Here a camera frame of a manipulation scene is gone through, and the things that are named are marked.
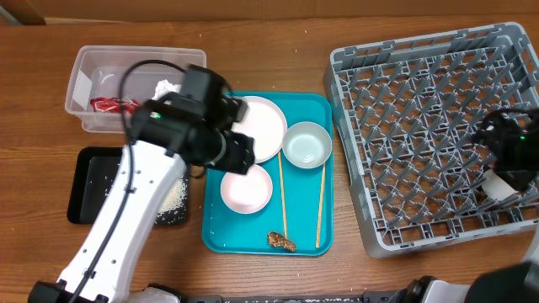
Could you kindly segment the small white cup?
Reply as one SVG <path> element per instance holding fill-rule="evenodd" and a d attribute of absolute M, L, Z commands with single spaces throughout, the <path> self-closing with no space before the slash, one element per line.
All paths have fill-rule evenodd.
<path fill-rule="evenodd" d="M 490 199 L 501 201 L 517 193 L 517 191 L 499 177 L 493 169 L 486 171 L 483 176 L 485 177 L 485 181 L 482 183 L 481 187 Z"/>

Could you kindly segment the wooden chopstick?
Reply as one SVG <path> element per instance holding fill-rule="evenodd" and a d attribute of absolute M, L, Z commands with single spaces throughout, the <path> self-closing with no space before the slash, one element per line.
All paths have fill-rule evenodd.
<path fill-rule="evenodd" d="M 320 183 L 320 192 L 319 192 L 319 201 L 318 201 L 317 234 L 316 234 L 315 248 L 320 248 L 320 237 L 321 237 L 321 229 L 322 229 L 322 214 L 323 214 L 323 200 L 324 200 L 324 189 L 325 189 L 325 177 L 326 177 L 326 163 L 323 164 L 321 183 Z"/>
<path fill-rule="evenodd" d="M 278 165 L 279 165 L 280 198 L 281 198 L 281 209 L 282 209 L 282 220 L 283 220 L 283 233 L 284 233 L 285 239 L 288 239 L 286 196 L 285 196 L 285 189 L 284 189 L 284 178 L 283 178 L 284 175 L 283 175 L 281 151 L 278 152 L 277 156 L 278 156 Z"/>

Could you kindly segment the small white plate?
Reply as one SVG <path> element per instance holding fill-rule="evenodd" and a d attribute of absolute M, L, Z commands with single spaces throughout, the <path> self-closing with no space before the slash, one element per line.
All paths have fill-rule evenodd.
<path fill-rule="evenodd" d="M 253 165 L 245 175 L 225 173 L 221 181 L 221 198 L 232 211 L 248 215 L 262 210 L 273 194 L 270 175 Z"/>

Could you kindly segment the large white plate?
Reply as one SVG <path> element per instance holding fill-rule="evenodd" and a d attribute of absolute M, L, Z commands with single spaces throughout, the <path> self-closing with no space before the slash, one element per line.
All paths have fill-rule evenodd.
<path fill-rule="evenodd" d="M 286 117 L 281 109 L 267 98 L 245 96 L 248 110 L 239 123 L 232 125 L 232 131 L 254 139 L 254 162 L 262 163 L 275 156 L 282 147 L 288 129 Z"/>

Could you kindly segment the grey bowl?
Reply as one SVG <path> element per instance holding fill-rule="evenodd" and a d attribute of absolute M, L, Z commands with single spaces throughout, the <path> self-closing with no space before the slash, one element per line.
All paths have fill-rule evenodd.
<path fill-rule="evenodd" d="M 294 166 L 312 169 L 323 165 L 333 152 L 330 134 L 319 124 L 299 122 L 285 133 L 282 151 Z"/>

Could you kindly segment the brown food scrap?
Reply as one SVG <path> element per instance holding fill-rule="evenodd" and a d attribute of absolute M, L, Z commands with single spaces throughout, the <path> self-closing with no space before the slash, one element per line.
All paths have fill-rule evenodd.
<path fill-rule="evenodd" d="M 270 246 L 284 248 L 289 253 L 294 253 L 296 251 L 296 244 L 278 232 L 269 232 L 267 235 L 267 242 Z"/>

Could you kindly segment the white napkin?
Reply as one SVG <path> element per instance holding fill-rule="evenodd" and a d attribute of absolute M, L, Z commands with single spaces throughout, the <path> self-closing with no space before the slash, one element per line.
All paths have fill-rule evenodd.
<path fill-rule="evenodd" d="M 152 100 L 159 100 L 163 95 L 171 92 L 178 93 L 181 89 L 181 84 L 173 84 L 167 79 L 161 80 L 157 83 L 155 87 L 155 93 L 152 97 Z"/>

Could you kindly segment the red snack wrapper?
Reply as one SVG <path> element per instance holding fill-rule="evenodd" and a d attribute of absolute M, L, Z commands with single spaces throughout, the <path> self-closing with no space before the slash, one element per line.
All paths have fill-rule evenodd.
<path fill-rule="evenodd" d="M 96 113 L 113 113 L 119 114 L 121 112 L 121 107 L 124 107 L 124 110 L 132 114 L 140 104 L 134 99 L 128 99 L 127 101 L 121 102 L 118 98 L 93 98 L 90 100 L 90 105 L 93 108 L 93 111 Z"/>

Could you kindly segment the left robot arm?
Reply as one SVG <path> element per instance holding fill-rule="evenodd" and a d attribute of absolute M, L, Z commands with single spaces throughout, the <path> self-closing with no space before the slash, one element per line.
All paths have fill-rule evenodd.
<path fill-rule="evenodd" d="M 127 302 L 149 233 L 187 166 L 246 174 L 253 138 L 232 131 L 248 110 L 217 73 L 190 65 L 179 92 L 122 114 L 126 144 L 92 229 L 55 283 L 38 282 L 30 302 Z"/>

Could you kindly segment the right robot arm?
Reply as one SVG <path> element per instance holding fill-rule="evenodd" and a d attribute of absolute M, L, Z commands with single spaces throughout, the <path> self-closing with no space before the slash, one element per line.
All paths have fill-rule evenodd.
<path fill-rule="evenodd" d="M 472 142 L 495 156 L 494 176 L 524 192 L 538 175 L 538 110 L 498 109 L 485 116 Z M 403 302 L 537 302 L 538 235 L 521 262 L 479 276 L 470 284 L 451 284 L 432 276 L 411 282 L 388 299 Z"/>

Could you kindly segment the pile of rice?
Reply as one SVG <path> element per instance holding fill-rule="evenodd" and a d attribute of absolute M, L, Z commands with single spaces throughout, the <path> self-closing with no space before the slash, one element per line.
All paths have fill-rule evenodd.
<path fill-rule="evenodd" d="M 178 226 L 187 220 L 189 180 L 181 178 L 169 190 L 154 221 L 155 226 Z"/>

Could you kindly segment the teal serving tray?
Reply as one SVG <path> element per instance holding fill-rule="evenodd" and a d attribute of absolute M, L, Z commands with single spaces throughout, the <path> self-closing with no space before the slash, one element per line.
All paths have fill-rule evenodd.
<path fill-rule="evenodd" d="M 284 235 L 278 157 L 260 166 L 271 177 L 273 194 L 262 210 L 248 215 L 230 210 L 223 202 L 220 187 L 225 173 L 216 170 L 206 173 L 201 232 L 205 245 L 216 253 L 308 257 L 325 254 L 334 240 L 333 159 L 326 161 L 320 248 L 315 248 L 322 168 L 301 169 L 282 156 L 288 238 L 296 244 L 293 253 L 272 247 L 267 242 L 271 231 Z"/>

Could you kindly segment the clear plastic bin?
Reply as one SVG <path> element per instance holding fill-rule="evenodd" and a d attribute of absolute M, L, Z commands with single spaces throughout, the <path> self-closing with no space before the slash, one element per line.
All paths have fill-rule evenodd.
<path fill-rule="evenodd" d="M 206 53 L 199 49 L 132 45 L 87 45 L 77 53 L 67 86 L 65 110 L 77 116 L 82 128 L 93 133 L 121 133 L 120 116 L 98 113 L 90 101 L 115 98 L 121 77 L 135 63 L 144 60 L 169 61 L 186 68 L 193 64 L 206 66 Z M 124 96 L 143 103 L 154 96 L 162 80 L 180 84 L 184 74 L 169 66 L 138 67 L 126 80 Z"/>

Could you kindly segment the black plastic tray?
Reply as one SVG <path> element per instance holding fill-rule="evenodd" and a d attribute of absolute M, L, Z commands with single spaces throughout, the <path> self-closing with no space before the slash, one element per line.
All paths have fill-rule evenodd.
<path fill-rule="evenodd" d="M 120 166 L 120 147 L 83 148 L 77 157 L 67 219 L 72 224 L 93 224 L 108 197 Z M 190 177 L 187 168 L 180 178 Z"/>

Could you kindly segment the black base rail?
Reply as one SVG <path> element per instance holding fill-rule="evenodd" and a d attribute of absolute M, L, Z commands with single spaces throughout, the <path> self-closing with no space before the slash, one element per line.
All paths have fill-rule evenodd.
<path fill-rule="evenodd" d="M 361 295 L 323 295 L 323 296 L 254 296 L 222 297 L 219 295 L 183 295 L 181 303 L 404 303 L 406 290 L 366 291 Z"/>

